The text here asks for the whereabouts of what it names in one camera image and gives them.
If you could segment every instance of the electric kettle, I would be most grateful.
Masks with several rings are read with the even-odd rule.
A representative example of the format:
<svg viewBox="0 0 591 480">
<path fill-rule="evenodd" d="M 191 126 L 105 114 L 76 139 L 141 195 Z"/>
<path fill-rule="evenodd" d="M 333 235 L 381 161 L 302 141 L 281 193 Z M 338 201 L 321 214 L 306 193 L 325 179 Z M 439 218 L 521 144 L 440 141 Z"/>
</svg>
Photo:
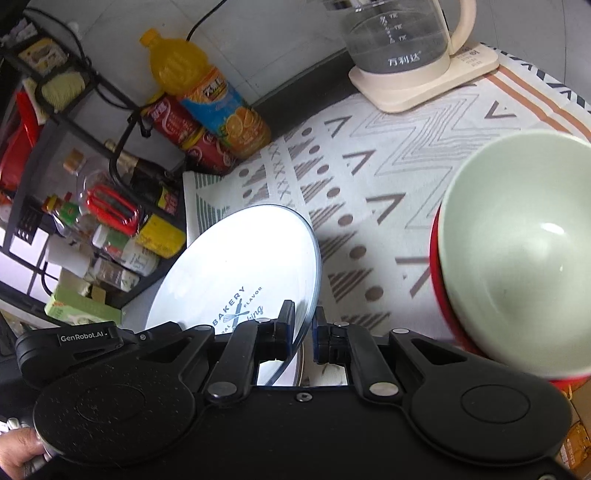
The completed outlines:
<svg viewBox="0 0 591 480">
<path fill-rule="evenodd" d="M 387 112 L 404 111 L 498 66 L 493 50 L 465 47 L 476 0 L 459 2 L 460 20 L 450 34 L 438 0 L 323 1 L 339 17 L 355 62 L 351 81 Z"/>
</svg>

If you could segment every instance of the kettle handle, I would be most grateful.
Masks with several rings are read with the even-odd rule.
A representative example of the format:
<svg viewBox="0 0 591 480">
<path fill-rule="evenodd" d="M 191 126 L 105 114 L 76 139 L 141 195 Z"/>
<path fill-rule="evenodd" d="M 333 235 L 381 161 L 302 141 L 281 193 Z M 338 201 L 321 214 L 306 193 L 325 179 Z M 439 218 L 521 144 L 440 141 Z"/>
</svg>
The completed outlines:
<svg viewBox="0 0 591 480">
<path fill-rule="evenodd" d="M 460 0 L 460 21 L 451 36 L 449 54 L 454 55 L 468 40 L 476 22 L 476 0 Z"/>
</svg>

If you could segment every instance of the soy sauce bottle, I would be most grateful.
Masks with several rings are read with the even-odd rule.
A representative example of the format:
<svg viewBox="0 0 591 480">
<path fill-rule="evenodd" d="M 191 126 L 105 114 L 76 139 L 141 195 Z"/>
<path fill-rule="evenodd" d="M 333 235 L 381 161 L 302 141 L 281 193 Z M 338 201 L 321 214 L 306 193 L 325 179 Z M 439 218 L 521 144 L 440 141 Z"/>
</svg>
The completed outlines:
<svg viewBox="0 0 591 480">
<path fill-rule="evenodd" d="M 105 146 L 113 152 L 117 148 L 113 140 L 107 140 Z M 164 167 L 122 150 L 117 171 L 123 182 L 148 202 L 171 215 L 177 213 L 178 184 Z"/>
</svg>

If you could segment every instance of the green box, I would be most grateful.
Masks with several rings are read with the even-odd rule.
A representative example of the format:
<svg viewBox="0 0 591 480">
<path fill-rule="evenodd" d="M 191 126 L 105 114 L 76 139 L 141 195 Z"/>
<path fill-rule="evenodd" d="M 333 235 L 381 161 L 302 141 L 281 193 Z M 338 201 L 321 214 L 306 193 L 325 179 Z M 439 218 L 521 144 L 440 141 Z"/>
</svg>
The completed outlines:
<svg viewBox="0 0 591 480">
<path fill-rule="evenodd" d="M 121 325 L 121 310 L 78 295 L 61 285 L 57 286 L 45 305 L 45 313 L 70 325 L 96 322 L 115 322 Z"/>
</svg>

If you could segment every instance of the red can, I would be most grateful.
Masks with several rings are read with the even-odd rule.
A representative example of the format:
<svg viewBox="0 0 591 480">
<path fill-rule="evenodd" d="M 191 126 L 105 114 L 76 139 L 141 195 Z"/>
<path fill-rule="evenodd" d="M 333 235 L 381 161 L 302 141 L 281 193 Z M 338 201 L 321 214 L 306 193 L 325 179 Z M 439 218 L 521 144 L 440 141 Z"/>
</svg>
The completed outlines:
<svg viewBox="0 0 591 480">
<path fill-rule="evenodd" d="M 161 95 L 154 95 L 148 103 L 155 102 Z M 187 170 L 225 175 L 236 163 L 236 157 L 193 119 L 176 98 L 167 95 L 143 114 L 153 120 L 156 130 L 187 154 Z"/>
<path fill-rule="evenodd" d="M 148 103 L 155 102 L 161 95 L 157 93 Z M 149 116 L 154 128 L 179 147 L 202 128 L 174 97 L 168 95 L 146 108 L 143 115 Z"/>
<path fill-rule="evenodd" d="M 236 157 L 205 128 L 185 142 L 182 149 L 187 153 L 187 170 L 225 175 L 236 163 Z"/>
</svg>

